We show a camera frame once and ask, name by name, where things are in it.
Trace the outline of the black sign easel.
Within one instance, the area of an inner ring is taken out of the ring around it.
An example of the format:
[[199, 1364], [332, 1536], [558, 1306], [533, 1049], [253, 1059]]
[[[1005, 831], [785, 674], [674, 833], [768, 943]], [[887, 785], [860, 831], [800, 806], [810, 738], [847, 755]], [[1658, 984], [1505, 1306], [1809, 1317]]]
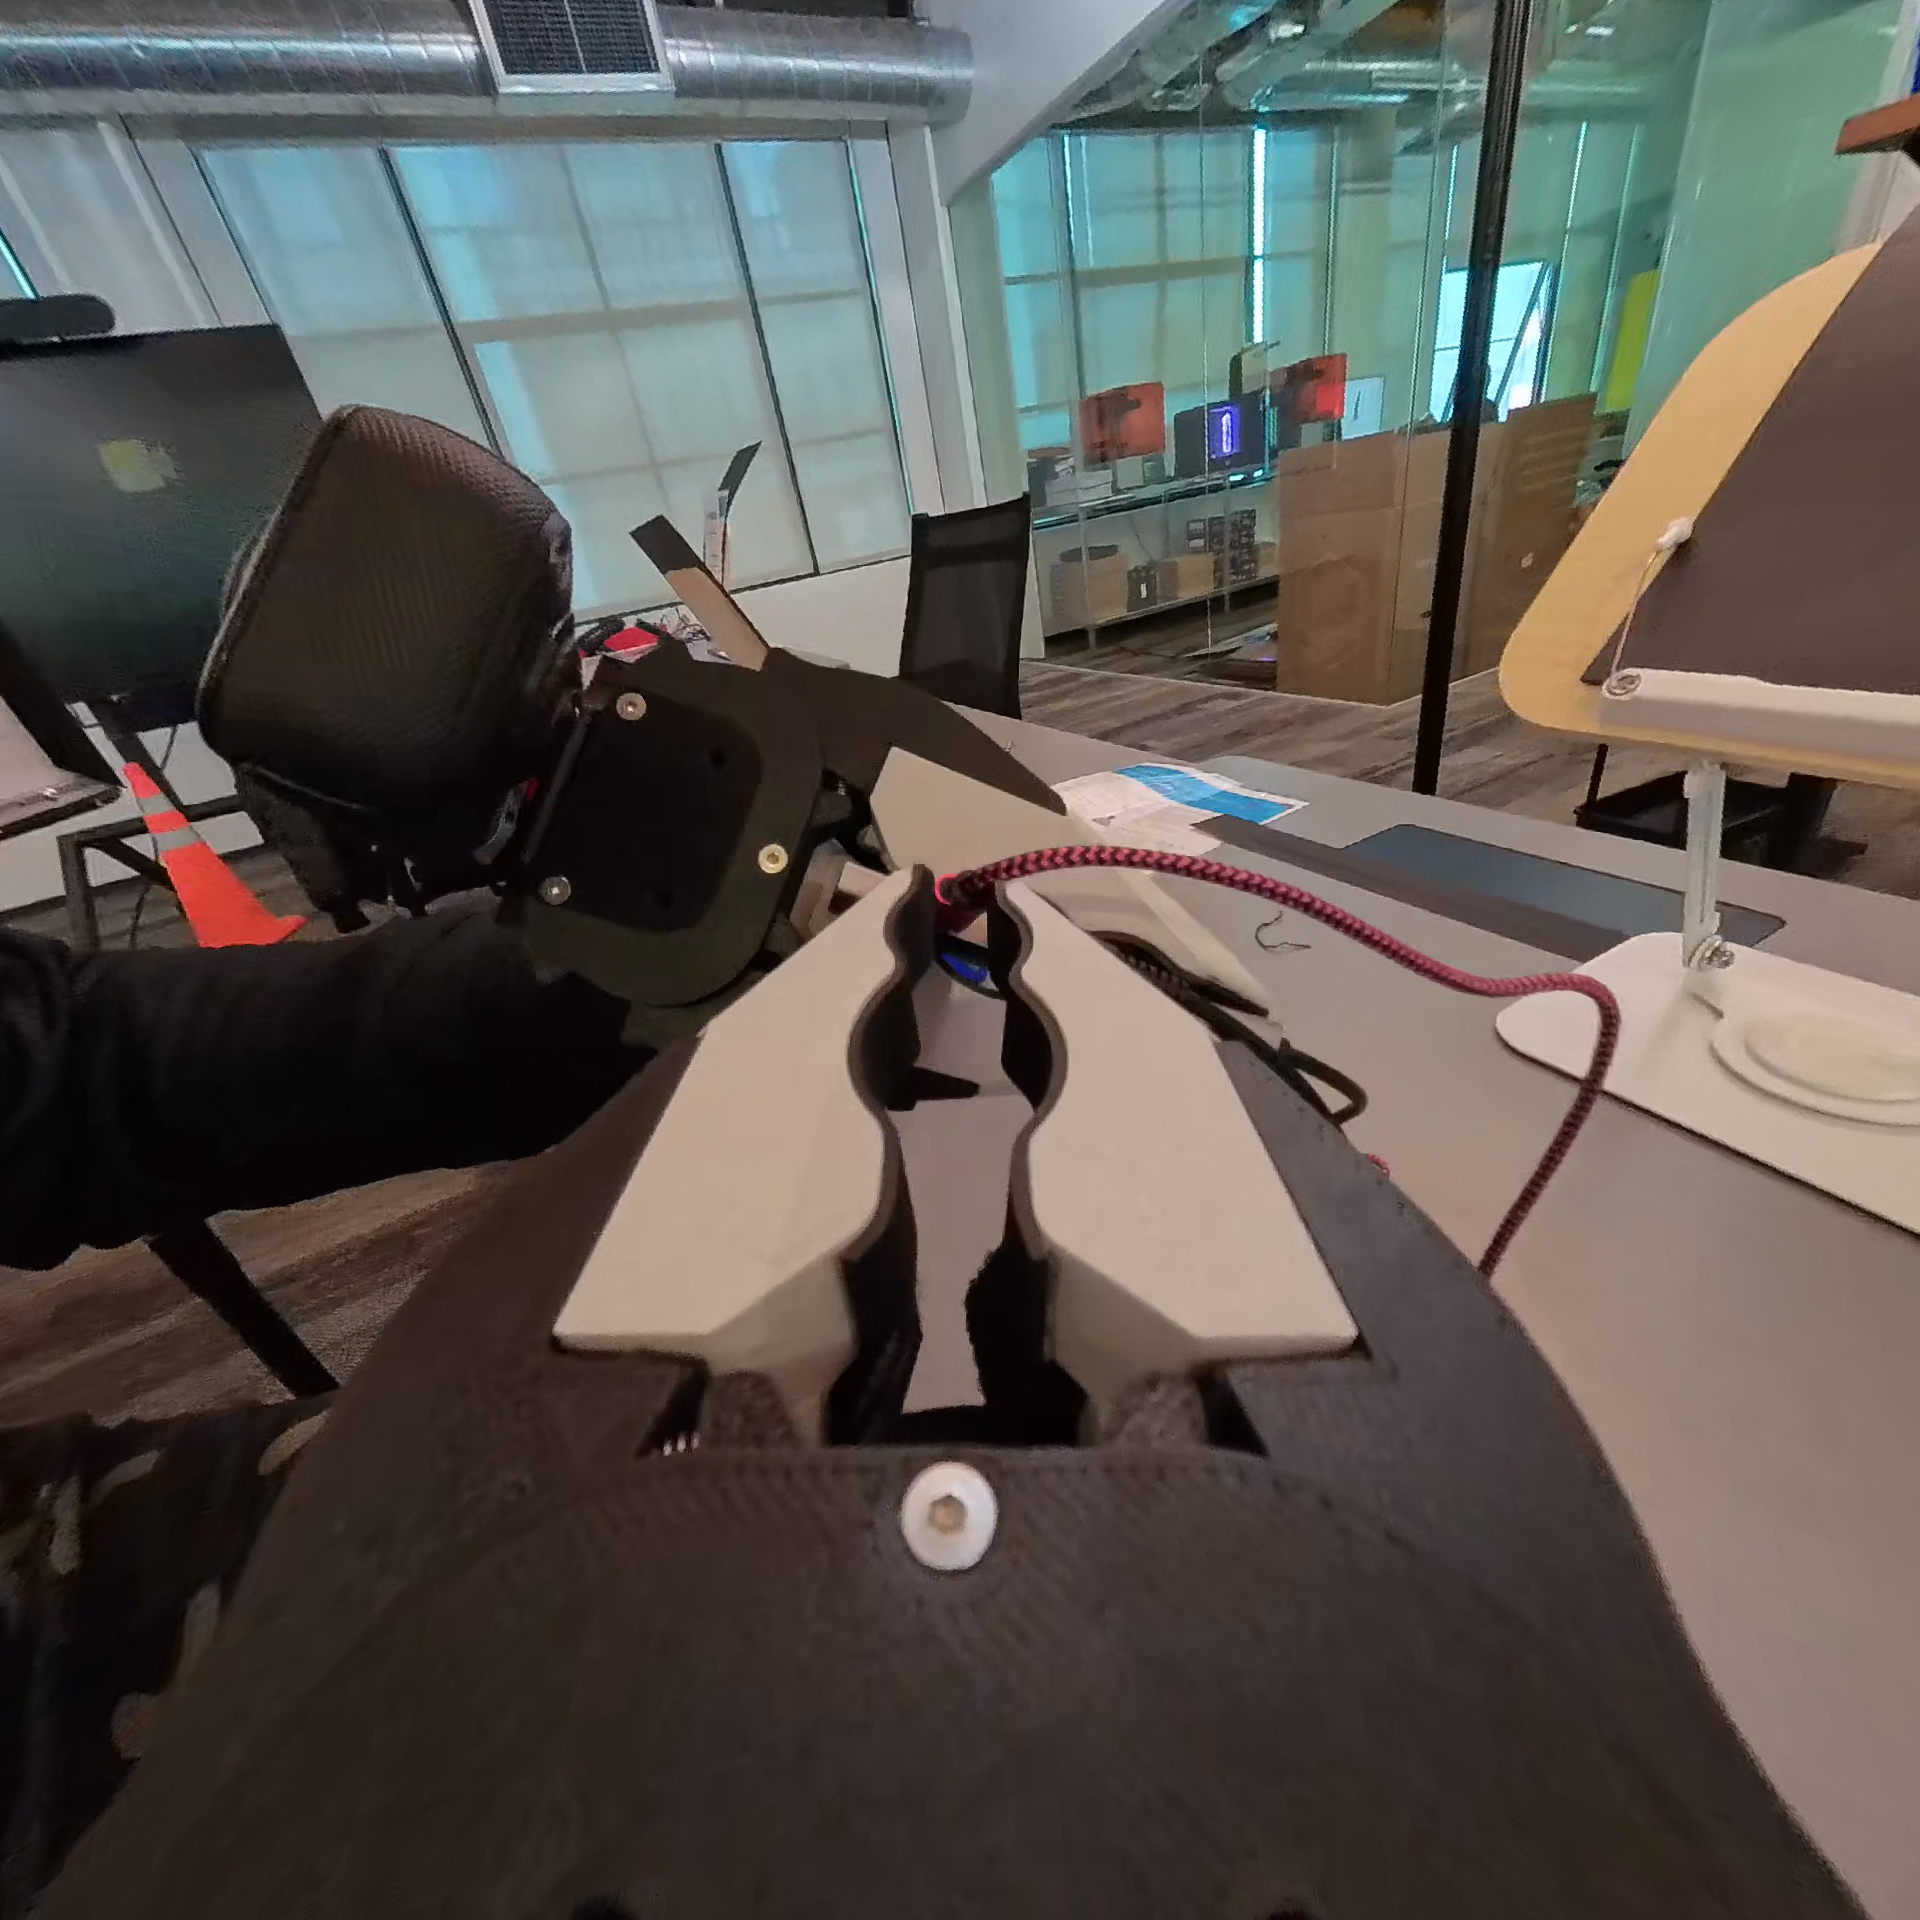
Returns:
[[[118, 772], [126, 762], [140, 763], [159, 775], [170, 799], [181, 803], [189, 822], [204, 833], [215, 820], [242, 816], [241, 796], [215, 796], [189, 803], [178, 796], [170, 779], [165, 755], [152, 755], [140, 732], [118, 712], [118, 704], [92, 704], [96, 729], [108, 738]], [[58, 874], [63, 874], [63, 907], [67, 931], [80, 951], [96, 951], [102, 943], [102, 916], [96, 900], [96, 884], [88, 878], [88, 858], [102, 854], [131, 870], [145, 890], [165, 890], [172, 900], [172, 884], [160, 874], [152, 837], [140, 831], [140, 810], [135, 822], [102, 822], [75, 826], [58, 833]], [[300, 1327], [272, 1306], [272, 1296], [253, 1280], [242, 1261], [228, 1249], [213, 1224], [189, 1224], [165, 1234], [145, 1238], [159, 1261], [213, 1309], [228, 1332], [262, 1364], [272, 1379], [287, 1389], [290, 1398], [324, 1394], [339, 1389], [332, 1373], [307, 1347]]]

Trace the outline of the black round-headed light pole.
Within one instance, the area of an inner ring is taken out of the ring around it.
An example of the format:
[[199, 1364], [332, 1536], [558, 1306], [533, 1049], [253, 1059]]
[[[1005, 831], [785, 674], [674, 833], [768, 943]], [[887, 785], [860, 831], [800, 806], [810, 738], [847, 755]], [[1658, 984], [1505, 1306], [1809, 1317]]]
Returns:
[[1495, 307], [1509, 233], [1509, 191], [1522, 141], [1522, 109], [1533, 56], [1538, 5], [1472, 5], [1470, 22], [1484, 22], [1484, 86], [1476, 127], [1472, 222], [1461, 291], [1461, 342], [1453, 374], [1449, 460], [1441, 515], [1435, 533], [1435, 581], [1428, 611], [1428, 658], [1419, 695], [1419, 729], [1410, 762], [1410, 790], [1437, 796], [1453, 641], [1465, 605], [1465, 559], [1472, 533], [1476, 443], [1484, 423]]

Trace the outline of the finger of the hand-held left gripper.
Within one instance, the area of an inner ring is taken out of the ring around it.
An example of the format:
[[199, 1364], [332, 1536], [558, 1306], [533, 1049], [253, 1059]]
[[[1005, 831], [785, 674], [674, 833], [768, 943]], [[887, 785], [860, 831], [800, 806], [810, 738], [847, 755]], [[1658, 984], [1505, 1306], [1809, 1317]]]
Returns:
[[[1018, 799], [938, 762], [890, 747], [870, 790], [873, 826], [893, 870], [968, 874], [996, 858], [1056, 845], [1104, 845], [1096, 826], [1069, 810]], [[1031, 878], [1031, 890], [1083, 931], [1149, 943], [1159, 959], [1252, 1002], [1252, 1023], [1271, 1044], [1280, 1023], [1247, 965], [1210, 931], [1164, 874], [1069, 870]]]

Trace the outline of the large cardboard box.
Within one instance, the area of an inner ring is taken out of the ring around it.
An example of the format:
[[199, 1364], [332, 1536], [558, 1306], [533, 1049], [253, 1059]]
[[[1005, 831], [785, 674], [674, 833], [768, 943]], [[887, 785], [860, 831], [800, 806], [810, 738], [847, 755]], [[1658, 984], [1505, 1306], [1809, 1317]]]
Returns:
[[[1484, 674], [1576, 533], [1597, 397], [1517, 406], [1476, 435], [1453, 677]], [[1449, 430], [1369, 435], [1280, 460], [1273, 671], [1280, 695], [1419, 699]]]

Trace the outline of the white vent grille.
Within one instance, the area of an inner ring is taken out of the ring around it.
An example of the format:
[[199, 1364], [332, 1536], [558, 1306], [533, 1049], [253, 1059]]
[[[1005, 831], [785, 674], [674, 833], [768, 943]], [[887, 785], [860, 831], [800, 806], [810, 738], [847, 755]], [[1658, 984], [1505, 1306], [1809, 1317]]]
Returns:
[[468, 5], [497, 93], [669, 89], [654, 5]]

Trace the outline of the black metal cart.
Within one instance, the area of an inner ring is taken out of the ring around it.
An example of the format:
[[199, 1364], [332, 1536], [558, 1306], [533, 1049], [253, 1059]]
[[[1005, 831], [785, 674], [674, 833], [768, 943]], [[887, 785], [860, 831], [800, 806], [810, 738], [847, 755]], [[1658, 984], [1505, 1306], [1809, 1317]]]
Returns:
[[[1604, 790], [1612, 747], [1597, 747], [1587, 796], [1576, 806], [1576, 826], [1645, 844], [1684, 845], [1684, 775], [1654, 775]], [[1867, 854], [1860, 837], [1830, 833], [1837, 785], [1815, 775], [1789, 779], [1728, 779], [1719, 806], [1719, 854], [1749, 865], [1837, 878]]]

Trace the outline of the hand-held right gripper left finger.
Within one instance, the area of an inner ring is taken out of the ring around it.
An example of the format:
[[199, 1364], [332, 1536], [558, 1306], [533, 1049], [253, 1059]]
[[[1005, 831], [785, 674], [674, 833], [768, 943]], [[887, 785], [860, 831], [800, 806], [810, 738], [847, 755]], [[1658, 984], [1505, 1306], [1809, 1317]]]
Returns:
[[893, 1122], [923, 971], [927, 870], [900, 870], [701, 1032], [558, 1347], [761, 1374], [825, 1443], [890, 1430], [923, 1355]]

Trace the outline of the camouflage trousers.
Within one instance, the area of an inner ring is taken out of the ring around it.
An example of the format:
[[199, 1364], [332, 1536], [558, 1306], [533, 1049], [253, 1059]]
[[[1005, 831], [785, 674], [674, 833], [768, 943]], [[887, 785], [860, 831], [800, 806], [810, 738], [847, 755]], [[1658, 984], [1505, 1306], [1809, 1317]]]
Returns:
[[328, 1406], [4, 1426], [4, 1918], [37, 1918], [204, 1664]]

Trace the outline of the metal storage shelf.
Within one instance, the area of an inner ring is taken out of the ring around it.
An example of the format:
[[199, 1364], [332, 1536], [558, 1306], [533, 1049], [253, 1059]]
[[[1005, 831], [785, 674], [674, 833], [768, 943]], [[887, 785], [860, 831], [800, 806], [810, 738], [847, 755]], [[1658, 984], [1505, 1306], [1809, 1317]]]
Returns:
[[1343, 353], [1247, 345], [1200, 398], [1104, 388], [1079, 443], [1027, 460], [1043, 634], [1233, 600], [1280, 571], [1338, 453], [1384, 429], [1384, 382]]

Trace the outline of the black office chair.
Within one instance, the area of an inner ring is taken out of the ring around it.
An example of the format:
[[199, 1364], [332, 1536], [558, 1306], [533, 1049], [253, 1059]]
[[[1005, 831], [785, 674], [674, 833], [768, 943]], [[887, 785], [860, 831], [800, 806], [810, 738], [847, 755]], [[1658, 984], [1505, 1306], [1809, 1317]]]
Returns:
[[1031, 499], [915, 515], [896, 677], [968, 711], [1018, 717]]

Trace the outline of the black monitor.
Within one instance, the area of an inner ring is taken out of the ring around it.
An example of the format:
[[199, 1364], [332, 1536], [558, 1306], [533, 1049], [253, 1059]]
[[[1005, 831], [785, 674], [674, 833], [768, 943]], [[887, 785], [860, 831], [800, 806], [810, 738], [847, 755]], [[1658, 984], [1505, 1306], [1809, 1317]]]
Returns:
[[318, 429], [279, 327], [4, 353], [4, 634], [67, 704], [194, 721], [228, 567]]

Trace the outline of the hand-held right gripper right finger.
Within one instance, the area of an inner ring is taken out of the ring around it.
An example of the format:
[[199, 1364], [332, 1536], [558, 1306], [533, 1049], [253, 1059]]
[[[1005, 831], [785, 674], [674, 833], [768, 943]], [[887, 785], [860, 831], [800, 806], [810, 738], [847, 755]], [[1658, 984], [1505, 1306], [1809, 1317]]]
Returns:
[[1220, 1037], [1031, 882], [1001, 884], [1001, 1067], [1031, 1104], [991, 1253], [991, 1406], [1104, 1421], [1149, 1379], [1355, 1355]]

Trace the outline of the printed paper sheet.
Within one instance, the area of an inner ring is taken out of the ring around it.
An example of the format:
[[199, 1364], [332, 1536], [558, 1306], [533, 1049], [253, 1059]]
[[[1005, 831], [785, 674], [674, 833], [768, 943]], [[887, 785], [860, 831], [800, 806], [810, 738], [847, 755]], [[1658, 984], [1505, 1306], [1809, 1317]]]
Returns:
[[1207, 820], [1271, 826], [1304, 799], [1214, 779], [1192, 763], [1137, 762], [1117, 772], [1094, 772], [1056, 785], [1066, 810], [1104, 833], [1200, 833]]

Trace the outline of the silver air duct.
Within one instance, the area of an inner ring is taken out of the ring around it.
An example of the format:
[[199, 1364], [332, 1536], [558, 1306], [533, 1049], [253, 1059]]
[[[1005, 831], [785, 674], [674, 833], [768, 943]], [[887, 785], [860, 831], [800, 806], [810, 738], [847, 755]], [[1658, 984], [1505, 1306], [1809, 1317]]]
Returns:
[[503, 120], [950, 127], [972, 43], [900, 5], [654, 5], [669, 89], [497, 93], [468, 5], [4, 5], [4, 120], [307, 135]]

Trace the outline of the orange traffic cone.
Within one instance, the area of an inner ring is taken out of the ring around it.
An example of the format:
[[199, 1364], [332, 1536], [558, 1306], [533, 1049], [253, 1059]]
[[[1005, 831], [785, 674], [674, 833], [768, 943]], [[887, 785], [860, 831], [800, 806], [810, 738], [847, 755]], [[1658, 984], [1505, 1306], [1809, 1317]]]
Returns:
[[121, 775], [140, 806], [140, 831], [152, 837], [160, 874], [170, 878], [199, 948], [276, 948], [307, 924], [300, 912], [272, 912], [262, 899], [255, 899], [255, 890], [204, 844], [152, 772], [126, 762]]

